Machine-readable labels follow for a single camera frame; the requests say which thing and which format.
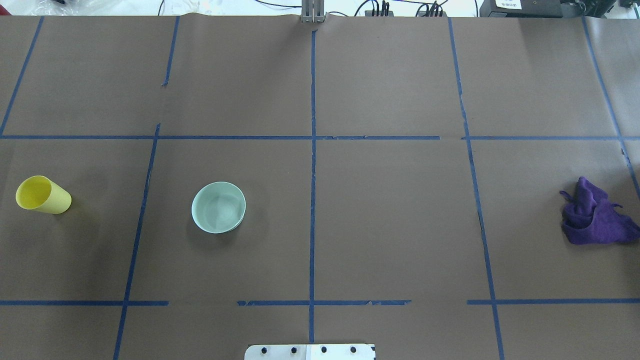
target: white bracket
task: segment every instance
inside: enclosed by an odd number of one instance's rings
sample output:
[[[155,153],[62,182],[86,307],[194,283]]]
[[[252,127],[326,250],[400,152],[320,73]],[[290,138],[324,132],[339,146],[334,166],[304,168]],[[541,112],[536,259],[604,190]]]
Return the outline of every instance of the white bracket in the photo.
[[[252,345],[244,360],[375,360],[375,345]]]
[[[302,22],[324,22],[324,0],[302,0]]]

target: purple cloth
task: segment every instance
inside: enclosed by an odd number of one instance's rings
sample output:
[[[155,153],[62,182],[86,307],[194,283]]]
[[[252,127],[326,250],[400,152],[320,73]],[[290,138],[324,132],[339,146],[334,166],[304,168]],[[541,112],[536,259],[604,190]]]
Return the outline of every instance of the purple cloth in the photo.
[[[576,245],[626,243],[640,238],[640,227],[626,215],[618,214],[604,190],[580,176],[575,198],[560,194],[568,201],[564,207],[562,230],[569,242]]]

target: label sticker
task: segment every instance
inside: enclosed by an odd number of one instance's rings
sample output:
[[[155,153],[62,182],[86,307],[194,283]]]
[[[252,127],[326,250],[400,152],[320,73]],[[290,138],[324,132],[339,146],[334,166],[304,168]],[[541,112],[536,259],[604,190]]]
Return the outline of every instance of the label sticker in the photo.
[[[495,0],[495,5],[499,8],[522,10],[520,0]]]

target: yellow cup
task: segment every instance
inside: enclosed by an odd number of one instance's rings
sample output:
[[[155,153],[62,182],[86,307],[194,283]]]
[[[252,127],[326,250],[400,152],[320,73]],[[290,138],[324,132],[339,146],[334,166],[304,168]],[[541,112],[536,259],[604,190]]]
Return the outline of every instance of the yellow cup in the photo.
[[[71,195],[45,176],[36,175],[18,186],[15,201],[23,209],[60,214],[71,206]]]

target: gray metal bracket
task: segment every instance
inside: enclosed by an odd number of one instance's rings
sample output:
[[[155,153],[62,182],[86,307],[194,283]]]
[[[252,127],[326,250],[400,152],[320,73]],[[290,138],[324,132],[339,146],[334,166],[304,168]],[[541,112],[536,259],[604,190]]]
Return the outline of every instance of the gray metal bracket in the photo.
[[[302,0],[302,22],[324,22],[324,0]]]

